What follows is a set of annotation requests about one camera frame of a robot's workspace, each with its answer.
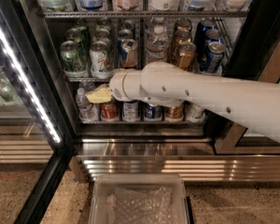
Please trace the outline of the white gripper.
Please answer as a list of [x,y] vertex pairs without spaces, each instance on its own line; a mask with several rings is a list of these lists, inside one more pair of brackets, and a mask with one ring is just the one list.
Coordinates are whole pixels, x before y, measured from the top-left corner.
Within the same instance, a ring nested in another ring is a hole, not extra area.
[[109,89],[101,88],[95,91],[89,91],[86,93],[86,97],[93,104],[103,104],[111,101],[112,96],[118,101],[127,101],[128,97],[124,92],[124,78],[127,73],[134,71],[135,69],[129,68],[116,68],[113,70],[113,76],[109,81]]

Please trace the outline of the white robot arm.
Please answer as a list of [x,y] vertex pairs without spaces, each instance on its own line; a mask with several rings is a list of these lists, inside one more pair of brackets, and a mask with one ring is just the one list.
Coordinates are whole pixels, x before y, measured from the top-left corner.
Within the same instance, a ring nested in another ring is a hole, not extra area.
[[194,74],[154,62],[141,70],[118,70],[86,97],[93,104],[116,99],[168,107],[188,101],[280,143],[280,84]]

